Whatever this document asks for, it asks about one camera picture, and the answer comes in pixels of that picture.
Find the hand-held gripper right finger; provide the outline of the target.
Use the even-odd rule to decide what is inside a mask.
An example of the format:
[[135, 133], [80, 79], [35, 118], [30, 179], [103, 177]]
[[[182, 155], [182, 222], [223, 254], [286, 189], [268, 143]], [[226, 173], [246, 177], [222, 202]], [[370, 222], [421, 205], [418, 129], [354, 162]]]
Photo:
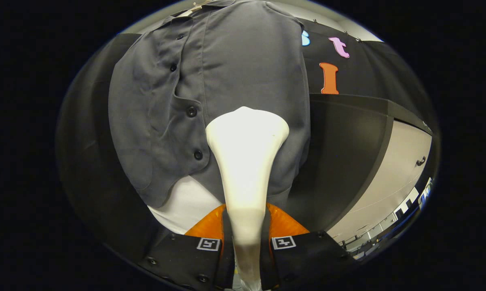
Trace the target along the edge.
[[337, 280], [358, 262], [323, 230], [309, 231], [271, 203], [266, 204], [261, 239], [264, 290], [305, 291]]

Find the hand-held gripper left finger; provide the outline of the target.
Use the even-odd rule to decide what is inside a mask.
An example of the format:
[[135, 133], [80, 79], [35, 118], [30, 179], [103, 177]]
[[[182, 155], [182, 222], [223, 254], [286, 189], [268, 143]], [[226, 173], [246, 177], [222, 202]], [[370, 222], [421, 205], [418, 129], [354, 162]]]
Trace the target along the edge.
[[186, 234], [152, 241], [139, 266], [182, 291], [222, 291], [232, 287], [235, 252], [226, 206], [202, 218]]

